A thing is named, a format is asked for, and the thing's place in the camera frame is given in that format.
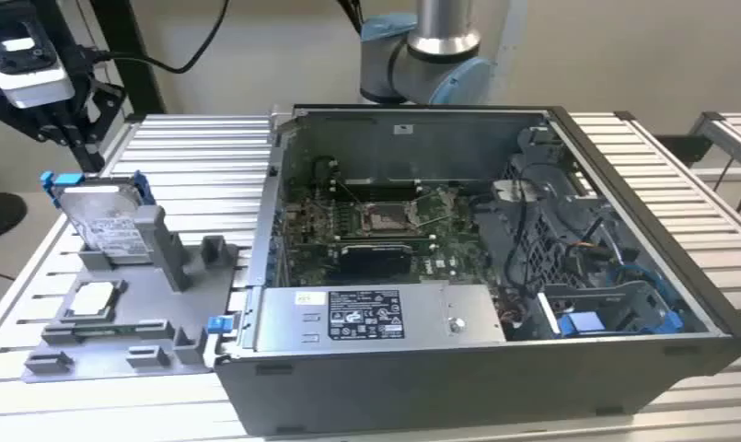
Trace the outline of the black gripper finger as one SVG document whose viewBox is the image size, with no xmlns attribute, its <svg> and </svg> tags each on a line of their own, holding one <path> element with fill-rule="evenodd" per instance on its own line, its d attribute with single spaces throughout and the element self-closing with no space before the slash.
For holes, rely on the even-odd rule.
<svg viewBox="0 0 741 442">
<path fill-rule="evenodd" d="M 19 109 L 3 94 L 0 94 L 0 122 L 40 143 L 60 141 L 60 131 L 46 110 L 39 107 Z"/>
<path fill-rule="evenodd" d="M 68 138 L 82 171 L 101 171 L 105 159 L 99 147 L 126 99 L 125 88 L 94 76 L 74 79 L 75 95 L 68 100 Z"/>
</svg>

